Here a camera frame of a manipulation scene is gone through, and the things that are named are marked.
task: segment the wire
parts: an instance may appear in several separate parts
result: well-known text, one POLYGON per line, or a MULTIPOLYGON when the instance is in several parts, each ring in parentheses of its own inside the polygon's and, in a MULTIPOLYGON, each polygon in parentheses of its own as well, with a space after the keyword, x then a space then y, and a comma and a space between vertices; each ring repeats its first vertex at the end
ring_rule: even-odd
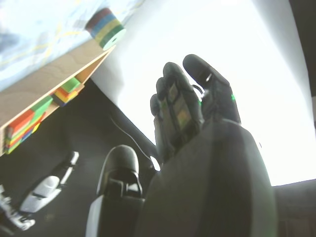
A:
POLYGON ((152 159, 150 159, 150 157, 148 157, 148 155, 146 155, 146 154, 143 152, 143 150, 142 150, 142 149, 140 148, 140 146, 137 144, 137 142, 135 141, 135 139, 134 139, 131 135, 129 135, 127 132, 125 132, 120 126, 118 126, 118 124, 113 120, 112 116, 110 116, 110 119, 111 119, 112 123, 114 123, 114 125, 115 125, 119 130, 121 130, 121 131, 122 131, 123 133, 125 133, 130 139, 133 140, 133 142, 136 144, 136 146, 138 147, 138 149, 143 153, 143 155, 144 155, 147 159, 149 159, 151 162, 153 162, 152 159))

